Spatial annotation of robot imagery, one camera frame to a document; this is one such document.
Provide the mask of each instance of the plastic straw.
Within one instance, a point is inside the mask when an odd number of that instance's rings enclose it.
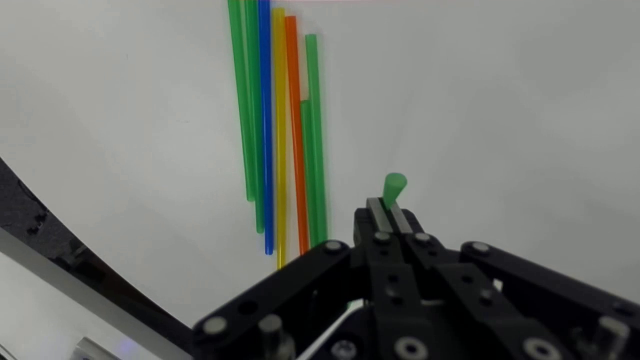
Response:
[[[246,78],[250,124],[253,138],[253,185],[255,185],[255,233],[263,231],[263,179],[261,179],[261,117],[260,117],[260,43],[257,43],[257,0],[243,2],[243,39],[246,39]]]
[[[273,255],[272,4],[257,0],[261,89],[263,255]]]
[[[286,53],[283,11],[273,8],[273,101],[275,101],[275,263],[286,264]]]
[[[298,211],[298,248],[308,250],[308,220],[306,220],[306,185],[304,185],[304,148],[301,148],[301,115],[299,115],[299,58],[298,58],[298,21],[283,18],[286,39],[286,71],[287,71],[287,105],[291,123],[291,153],[295,179],[295,211]]]
[[[228,21],[231,32],[236,92],[242,133],[242,159],[243,159],[243,192],[247,201],[255,199],[255,174],[253,174],[253,143],[246,90],[246,62],[243,62],[243,37],[242,37],[242,8],[238,0],[228,0]]]
[[[306,215],[308,215],[308,237],[312,247],[320,245],[318,220],[315,220],[315,167],[314,167],[314,136],[312,136],[312,106],[301,101],[301,136],[304,136],[304,179],[306,179]]]
[[[323,190],[323,147],[321,147],[321,95],[320,95],[320,60],[318,37],[304,37],[306,46],[306,73],[308,73],[308,101],[312,110],[312,148],[314,148],[314,194],[315,194],[315,223],[318,242],[327,238],[326,227],[326,190]]]

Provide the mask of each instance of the blue straw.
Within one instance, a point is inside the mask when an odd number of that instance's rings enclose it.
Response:
[[[263,255],[273,255],[272,4],[257,2],[261,89]]]

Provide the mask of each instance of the orange straw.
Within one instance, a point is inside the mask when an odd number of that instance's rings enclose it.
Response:
[[[295,17],[283,18],[286,62],[287,62],[287,105],[291,121],[291,153],[295,174],[295,209],[298,209],[298,245],[299,255],[308,250],[308,219],[306,219],[306,189],[304,189],[304,151],[301,151],[301,121],[299,121],[299,60],[298,60],[298,22]]]

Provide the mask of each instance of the black metal frame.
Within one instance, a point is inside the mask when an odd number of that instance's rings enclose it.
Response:
[[[192,330],[90,253],[4,162],[0,229],[202,360],[291,359],[353,300],[364,307],[314,360],[640,359],[640,307],[488,245],[446,250],[412,212],[376,199],[355,211],[353,248],[312,248]]]

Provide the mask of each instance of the white wall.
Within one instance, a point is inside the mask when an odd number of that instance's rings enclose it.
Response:
[[[493,242],[640,300],[640,2],[289,8],[321,40],[334,238],[401,170],[399,204],[448,247]],[[242,194],[226,29],[221,0],[0,12],[0,156],[187,324],[273,268]]]

